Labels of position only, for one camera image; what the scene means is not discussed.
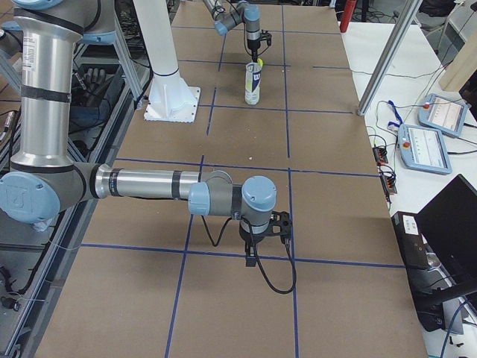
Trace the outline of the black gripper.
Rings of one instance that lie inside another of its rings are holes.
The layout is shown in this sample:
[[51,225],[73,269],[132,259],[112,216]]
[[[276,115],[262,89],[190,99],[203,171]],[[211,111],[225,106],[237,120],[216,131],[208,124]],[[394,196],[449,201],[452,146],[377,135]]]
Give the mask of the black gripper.
[[247,48],[250,52],[252,52],[252,61],[254,63],[257,63],[258,62],[258,51],[259,51],[259,48],[260,48],[260,39],[250,39],[250,38],[247,38]]

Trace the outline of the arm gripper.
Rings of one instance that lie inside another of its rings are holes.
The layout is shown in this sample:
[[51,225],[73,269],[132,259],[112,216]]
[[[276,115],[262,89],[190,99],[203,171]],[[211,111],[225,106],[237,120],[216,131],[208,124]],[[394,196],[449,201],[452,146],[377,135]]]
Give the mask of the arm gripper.
[[252,245],[252,242],[258,244],[265,237],[275,234],[270,222],[259,226],[249,225],[245,220],[241,220],[239,223],[239,235],[249,246]]

